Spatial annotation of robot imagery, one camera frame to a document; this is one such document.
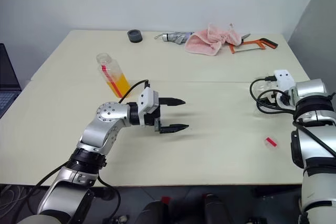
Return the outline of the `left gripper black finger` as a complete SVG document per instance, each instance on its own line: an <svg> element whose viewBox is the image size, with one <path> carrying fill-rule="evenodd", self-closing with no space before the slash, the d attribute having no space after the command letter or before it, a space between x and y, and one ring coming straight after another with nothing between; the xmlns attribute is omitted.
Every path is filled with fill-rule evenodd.
<svg viewBox="0 0 336 224"><path fill-rule="evenodd" d="M186 103L185 101L177 98L159 98L160 105L178 106L183 105L185 103Z"/></svg>
<svg viewBox="0 0 336 224"><path fill-rule="evenodd" d="M188 128L187 124L170 124L169 126L160 126L160 133L175 133Z"/></svg>

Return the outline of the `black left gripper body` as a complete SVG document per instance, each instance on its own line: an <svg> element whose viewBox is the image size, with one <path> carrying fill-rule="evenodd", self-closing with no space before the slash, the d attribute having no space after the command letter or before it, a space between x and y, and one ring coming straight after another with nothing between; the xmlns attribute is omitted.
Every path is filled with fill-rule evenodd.
<svg viewBox="0 0 336 224"><path fill-rule="evenodd" d="M161 131L161 107L158 105L153 112L144 115L145 126L153 126L155 132Z"/></svg>

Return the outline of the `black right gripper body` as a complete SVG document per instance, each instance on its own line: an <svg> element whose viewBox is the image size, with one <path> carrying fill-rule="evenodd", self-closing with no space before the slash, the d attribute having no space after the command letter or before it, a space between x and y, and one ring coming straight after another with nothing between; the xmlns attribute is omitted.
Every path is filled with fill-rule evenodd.
<svg viewBox="0 0 336 224"><path fill-rule="evenodd" d="M285 104L282 102L281 98L284 92L270 91L266 93L266 104L268 106L284 108Z"/></svg>

